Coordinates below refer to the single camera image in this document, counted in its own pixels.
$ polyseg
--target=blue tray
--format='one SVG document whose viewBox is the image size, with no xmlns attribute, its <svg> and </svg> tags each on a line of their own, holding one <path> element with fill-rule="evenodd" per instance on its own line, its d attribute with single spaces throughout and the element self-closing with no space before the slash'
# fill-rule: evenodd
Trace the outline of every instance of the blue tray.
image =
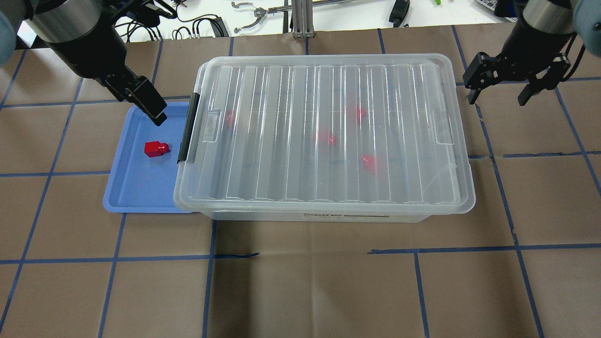
<svg viewBox="0 0 601 338">
<path fill-rule="evenodd" d="M 129 109 L 106 186 L 103 205 L 110 212 L 183 212 L 173 203 L 187 102 L 169 102 L 167 120 L 160 127 L 136 106 Z M 144 143 L 166 142 L 170 152 L 149 158 Z"/>
</svg>

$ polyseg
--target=keyboard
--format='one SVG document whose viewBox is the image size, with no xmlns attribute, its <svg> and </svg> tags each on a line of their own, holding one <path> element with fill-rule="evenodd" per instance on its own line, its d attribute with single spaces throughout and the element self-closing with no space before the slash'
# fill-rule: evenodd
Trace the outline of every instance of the keyboard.
<svg viewBox="0 0 601 338">
<path fill-rule="evenodd" d="M 496 7 L 496 0 L 476 0 L 477 3 L 481 4 L 482 6 L 494 11 L 495 7 Z M 516 17 L 506 17 L 507 20 L 511 21 L 511 22 L 517 22 L 517 18 Z"/>
</svg>

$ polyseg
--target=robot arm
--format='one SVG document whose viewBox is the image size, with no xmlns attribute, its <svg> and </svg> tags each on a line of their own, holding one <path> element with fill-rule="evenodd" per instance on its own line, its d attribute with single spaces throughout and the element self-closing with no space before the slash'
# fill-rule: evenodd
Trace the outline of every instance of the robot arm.
<svg viewBox="0 0 601 338">
<path fill-rule="evenodd" d="M 152 0 L 0 1 L 0 30 L 3 30 L 2 39 L 7 39 L 0 41 L 3 43 L 0 58 L 4 58 L 0 63 L 10 56 L 6 50 L 11 52 L 14 48 L 14 31 L 26 19 L 73 72 L 95 79 L 117 100 L 134 103 L 160 126 L 166 120 L 163 113 L 166 103 L 146 77 L 137 76 L 127 68 L 126 47 L 114 28 L 120 17 L 132 13 L 143 14 L 153 22 L 150 26 L 159 23 L 159 14 L 175 17 L 173 12 L 156 7 Z"/>
<path fill-rule="evenodd" d="M 495 57 L 477 53 L 463 75 L 470 104 L 483 89 L 501 81 L 529 82 L 518 96 L 520 105 L 544 89 L 554 89 L 572 74 L 566 76 L 571 64 L 562 49 L 575 34 L 601 56 L 598 0 L 529 0 L 523 10 L 515 7 L 518 21 L 501 53 Z"/>
</svg>

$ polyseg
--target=plastic storage box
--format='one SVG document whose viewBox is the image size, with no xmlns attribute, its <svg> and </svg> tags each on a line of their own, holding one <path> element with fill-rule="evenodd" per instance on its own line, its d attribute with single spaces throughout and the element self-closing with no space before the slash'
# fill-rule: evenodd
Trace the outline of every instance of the plastic storage box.
<svg viewBox="0 0 601 338">
<path fill-rule="evenodd" d="M 174 191 L 181 210 L 419 222 L 474 206 L 443 55 L 218 57 L 194 92 Z"/>
</svg>

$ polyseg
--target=brown table surface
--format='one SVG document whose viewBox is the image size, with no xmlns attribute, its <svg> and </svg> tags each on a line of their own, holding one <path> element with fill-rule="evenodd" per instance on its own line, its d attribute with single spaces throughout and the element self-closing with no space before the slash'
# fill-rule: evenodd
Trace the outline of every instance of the brown table surface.
<svg viewBox="0 0 601 338">
<path fill-rule="evenodd" d="M 15 52 L 0 71 L 0 337 L 600 337 L 601 61 L 586 54 L 524 107 L 523 84 L 468 105 L 466 61 L 511 27 L 128 45 L 128 65 L 175 100 L 219 55 L 447 55 L 477 203 L 417 224 L 111 214 L 131 104 L 48 49 Z"/>
</svg>

